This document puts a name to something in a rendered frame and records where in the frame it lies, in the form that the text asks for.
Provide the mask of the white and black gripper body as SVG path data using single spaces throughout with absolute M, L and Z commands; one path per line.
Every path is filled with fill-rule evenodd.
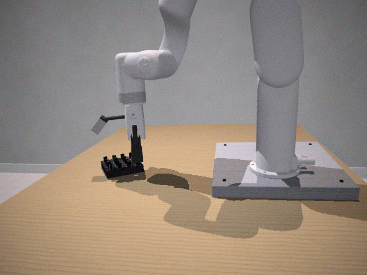
M 126 130 L 127 130 L 127 136 L 128 140 L 130 139 L 130 136 L 132 134 L 132 125 L 137 125 L 137 135 L 140 136 L 141 139 L 145 140 L 145 119 L 144 119 L 144 112 L 143 112 L 143 104 L 142 103 L 129 103 L 129 104 L 122 104 L 119 103 L 119 105 L 124 105 L 124 115 L 125 115 L 125 122 L 126 122 Z M 134 114 L 134 116 L 132 115 Z M 132 134 L 133 138 L 133 134 Z

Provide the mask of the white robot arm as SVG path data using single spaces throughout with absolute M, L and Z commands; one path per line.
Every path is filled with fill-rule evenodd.
M 159 50 L 115 57 L 119 102 L 146 101 L 145 80 L 172 76 L 188 44 L 197 0 L 159 0 L 165 31 Z M 315 158 L 295 152 L 299 76 L 304 66 L 299 0 L 252 0 L 250 22 L 257 72 L 256 159 L 250 170 L 266 178 L 291 178 Z

